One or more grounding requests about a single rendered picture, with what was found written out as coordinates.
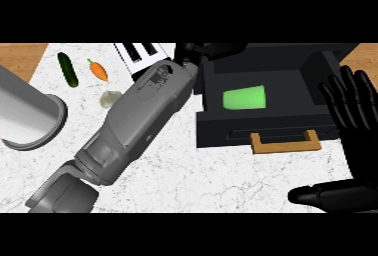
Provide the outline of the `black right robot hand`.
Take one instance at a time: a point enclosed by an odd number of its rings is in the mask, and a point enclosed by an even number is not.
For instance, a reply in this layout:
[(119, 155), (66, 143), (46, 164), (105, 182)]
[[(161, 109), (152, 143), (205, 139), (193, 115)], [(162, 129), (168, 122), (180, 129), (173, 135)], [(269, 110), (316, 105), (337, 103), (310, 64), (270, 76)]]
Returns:
[(353, 178), (294, 188), (288, 201), (326, 213), (378, 210), (378, 91), (365, 71), (344, 65), (319, 84), (339, 131)]

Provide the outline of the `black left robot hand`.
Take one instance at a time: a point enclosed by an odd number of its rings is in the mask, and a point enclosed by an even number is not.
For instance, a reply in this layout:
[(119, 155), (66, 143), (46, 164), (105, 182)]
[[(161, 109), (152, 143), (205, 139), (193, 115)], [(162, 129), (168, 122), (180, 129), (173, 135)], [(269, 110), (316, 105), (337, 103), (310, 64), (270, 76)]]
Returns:
[(199, 65), (201, 59), (210, 61), (239, 54), (246, 48), (246, 43), (177, 43), (173, 61), (183, 65), (192, 63)]

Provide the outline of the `dark grey open drawer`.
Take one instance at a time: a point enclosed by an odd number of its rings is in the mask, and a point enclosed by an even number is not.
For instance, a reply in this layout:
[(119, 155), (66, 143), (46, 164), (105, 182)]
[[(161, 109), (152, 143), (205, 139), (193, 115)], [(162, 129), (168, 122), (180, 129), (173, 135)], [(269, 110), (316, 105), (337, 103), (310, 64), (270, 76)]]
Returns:
[[(329, 115), (317, 84), (339, 75), (339, 61), (357, 43), (249, 43), (245, 50), (214, 61), (202, 60), (199, 120)], [(266, 108), (226, 110), (223, 92), (264, 86)]]

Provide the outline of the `green cup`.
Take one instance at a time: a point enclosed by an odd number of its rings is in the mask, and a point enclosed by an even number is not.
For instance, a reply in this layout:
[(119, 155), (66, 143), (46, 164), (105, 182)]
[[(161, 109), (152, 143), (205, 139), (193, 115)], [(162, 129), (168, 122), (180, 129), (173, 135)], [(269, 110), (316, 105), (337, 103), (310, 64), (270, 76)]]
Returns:
[(252, 86), (223, 92), (223, 108), (227, 110), (252, 110), (266, 108), (264, 86)]

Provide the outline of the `dark grey drawer front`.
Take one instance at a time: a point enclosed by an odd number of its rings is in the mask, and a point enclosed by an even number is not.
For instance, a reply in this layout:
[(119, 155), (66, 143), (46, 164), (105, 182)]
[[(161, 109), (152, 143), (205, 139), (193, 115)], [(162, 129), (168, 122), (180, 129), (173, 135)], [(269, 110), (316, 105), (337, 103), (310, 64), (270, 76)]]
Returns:
[(314, 130), (320, 140), (339, 137), (329, 114), (254, 117), (251, 112), (196, 113), (196, 147), (239, 146), (251, 143), (257, 133), (263, 143), (300, 142)]

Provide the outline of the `white slotted toaster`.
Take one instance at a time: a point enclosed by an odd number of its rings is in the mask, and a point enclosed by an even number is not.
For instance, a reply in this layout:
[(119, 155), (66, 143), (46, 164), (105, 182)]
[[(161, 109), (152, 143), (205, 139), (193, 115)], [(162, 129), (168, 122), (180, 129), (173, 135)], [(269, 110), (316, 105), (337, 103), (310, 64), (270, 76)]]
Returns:
[(139, 79), (158, 61), (170, 60), (168, 54), (158, 43), (115, 43), (114, 46), (133, 80)]

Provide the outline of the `orange carrot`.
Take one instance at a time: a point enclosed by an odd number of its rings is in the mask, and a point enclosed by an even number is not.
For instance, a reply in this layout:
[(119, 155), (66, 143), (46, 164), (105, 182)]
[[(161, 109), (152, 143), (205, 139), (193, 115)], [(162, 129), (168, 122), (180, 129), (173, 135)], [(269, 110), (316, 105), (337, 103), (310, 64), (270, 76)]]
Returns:
[(90, 64), (90, 71), (91, 71), (93, 75), (102, 81), (108, 81), (108, 73), (106, 73), (103, 66), (97, 62), (93, 62), (91, 60), (88, 60), (88, 64)]

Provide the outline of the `pale garlic bulb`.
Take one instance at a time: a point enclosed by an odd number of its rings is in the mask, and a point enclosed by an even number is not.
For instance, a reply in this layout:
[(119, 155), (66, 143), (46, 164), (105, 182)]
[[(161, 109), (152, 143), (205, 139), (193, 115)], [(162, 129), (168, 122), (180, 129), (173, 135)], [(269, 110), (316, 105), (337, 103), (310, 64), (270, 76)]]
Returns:
[(118, 101), (119, 97), (122, 96), (122, 93), (119, 91), (106, 91), (103, 94), (102, 94), (102, 97), (100, 97), (100, 106), (103, 108), (109, 108), (114, 103)]

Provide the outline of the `green cucumber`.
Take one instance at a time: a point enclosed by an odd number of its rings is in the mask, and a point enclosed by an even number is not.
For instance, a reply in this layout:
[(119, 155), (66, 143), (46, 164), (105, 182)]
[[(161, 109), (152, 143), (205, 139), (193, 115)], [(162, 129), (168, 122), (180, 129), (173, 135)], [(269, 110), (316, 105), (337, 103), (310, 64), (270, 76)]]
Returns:
[(63, 52), (57, 53), (57, 61), (59, 61), (62, 74), (63, 74), (66, 83), (72, 88), (75, 88), (78, 86), (78, 78), (77, 78), (77, 74), (74, 71), (71, 59)]

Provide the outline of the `grey cylindrical pot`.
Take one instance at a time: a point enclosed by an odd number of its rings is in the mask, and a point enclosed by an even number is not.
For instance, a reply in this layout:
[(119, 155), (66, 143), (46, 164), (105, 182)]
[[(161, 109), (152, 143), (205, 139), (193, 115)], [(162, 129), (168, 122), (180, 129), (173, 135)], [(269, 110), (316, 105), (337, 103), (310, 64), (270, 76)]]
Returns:
[(63, 100), (43, 94), (0, 65), (0, 140), (18, 151), (44, 146), (59, 134), (68, 118)]

